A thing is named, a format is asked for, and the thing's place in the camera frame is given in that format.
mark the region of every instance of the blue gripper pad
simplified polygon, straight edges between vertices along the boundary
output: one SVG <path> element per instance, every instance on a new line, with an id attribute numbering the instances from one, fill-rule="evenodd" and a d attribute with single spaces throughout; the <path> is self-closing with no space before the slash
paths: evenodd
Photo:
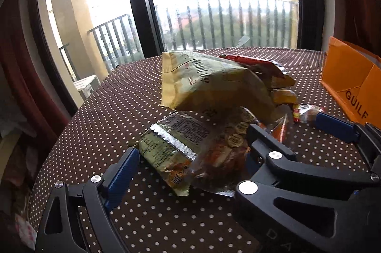
<path id="1" fill-rule="evenodd" d="M 323 112 L 319 112 L 316 115 L 315 126 L 346 143 L 355 143 L 359 140 L 359 134 L 355 131 L 353 124 Z"/>
<path id="2" fill-rule="evenodd" d="M 115 166 L 119 167 L 119 170 L 116 171 L 115 176 L 112 178 L 109 184 L 106 184 L 108 199 L 106 200 L 104 207 L 109 211 L 111 211 L 113 208 L 117 207 L 121 203 L 121 200 L 131 182 L 132 177 L 136 173 L 136 169 L 139 164 L 139 151 L 135 148 L 132 148 L 132 150 L 131 148 L 129 148 L 127 151 L 130 151 L 130 153 L 128 154 L 126 152 L 120 158 L 120 161 L 122 161 L 120 167 Z M 107 171 L 111 167 L 112 165 L 106 170 L 104 176 L 107 177 Z"/>

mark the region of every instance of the metal screw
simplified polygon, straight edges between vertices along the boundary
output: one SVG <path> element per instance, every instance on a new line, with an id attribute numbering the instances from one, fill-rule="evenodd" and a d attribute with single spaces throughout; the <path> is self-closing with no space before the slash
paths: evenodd
<path id="1" fill-rule="evenodd" d="M 271 157 L 272 159 L 274 160 L 278 160 L 280 158 L 282 158 L 282 153 L 278 152 L 278 151 L 272 151 L 269 153 L 269 157 Z"/>
<path id="2" fill-rule="evenodd" d="M 372 173 L 370 175 L 370 179 L 373 181 L 373 182 L 379 182 L 380 181 L 380 177 L 378 175 L 376 175 L 375 173 Z"/>
<path id="3" fill-rule="evenodd" d="M 64 185 L 64 183 L 60 180 L 60 181 L 57 181 L 57 182 L 54 184 L 54 187 L 55 187 L 56 189 L 59 189 L 59 188 L 61 188 L 63 185 Z"/>
<path id="4" fill-rule="evenodd" d="M 258 190 L 258 185 L 253 181 L 243 181 L 238 185 L 238 189 L 242 194 L 252 195 Z"/>
<path id="5" fill-rule="evenodd" d="M 95 176 L 92 176 L 92 177 L 91 177 L 91 181 L 92 181 L 93 183 L 97 183 L 97 182 L 99 182 L 100 179 L 102 179 L 102 178 L 101 178 L 99 175 L 95 175 Z"/>

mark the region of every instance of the round label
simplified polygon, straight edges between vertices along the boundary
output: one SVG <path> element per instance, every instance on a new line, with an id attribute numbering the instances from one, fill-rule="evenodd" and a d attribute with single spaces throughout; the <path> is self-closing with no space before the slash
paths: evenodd
<path id="1" fill-rule="evenodd" d="M 247 122 L 240 122 L 236 125 L 236 131 L 237 133 L 244 135 L 246 134 L 248 127 L 249 127 L 249 124 Z"/>
<path id="2" fill-rule="evenodd" d="M 245 122 L 251 122 L 255 119 L 254 115 L 249 110 L 243 111 L 241 114 L 241 118 Z"/>
<path id="3" fill-rule="evenodd" d="M 243 144 L 243 137 L 238 134 L 230 135 L 227 139 L 227 144 L 232 148 L 238 148 Z"/>

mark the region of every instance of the brown tablecloth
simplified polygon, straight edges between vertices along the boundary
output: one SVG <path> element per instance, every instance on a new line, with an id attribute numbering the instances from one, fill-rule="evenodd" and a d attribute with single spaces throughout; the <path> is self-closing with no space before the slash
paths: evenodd
<path id="1" fill-rule="evenodd" d="M 297 81 L 301 103 L 316 104 L 346 119 L 320 84 L 325 53 L 277 48 L 204 50 L 210 55 L 241 54 L 277 60 Z M 118 161 L 123 149 L 139 140 L 152 124 L 171 113 L 160 106 L 161 58 L 148 58 L 115 69 L 87 99 L 59 137 L 45 161 L 29 202 L 30 223 L 37 230 L 52 185 L 85 182 Z M 367 172 L 355 147 L 309 127 L 295 126 L 293 150 L 298 160 L 330 168 Z M 232 218 L 234 201 L 191 189 L 176 197 L 159 175 L 142 161 L 112 218 L 135 252 L 252 253 L 258 242 Z M 81 209 L 92 252 L 100 248 Z"/>

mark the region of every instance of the yellow snack bag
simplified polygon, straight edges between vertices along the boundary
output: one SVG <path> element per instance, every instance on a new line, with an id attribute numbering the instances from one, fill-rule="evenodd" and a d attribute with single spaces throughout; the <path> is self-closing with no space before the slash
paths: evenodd
<path id="1" fill-rule="evenodd" d="M 243 106 L 264 123 L 277 119 L 264 83 L 238 63 L 192 51 L 161 56 L 162 106 L 184 111 Z"/>
<path id="2" fill-rule="evenodd" d="M 270 89 L 288 88 L 289 86 L 295 85 L 295 80 L 289 75 L 284 75 L 284 78 L 273 76 L 271 77 L 271 81 L 266 85 Z"/>
<path id="3" fill-rule="evenodd" d="M 271 92 L 271 97 L 275 105 L 296 104 L 298 102 L 295 92 L 290 89 L 275 89 Z"/>

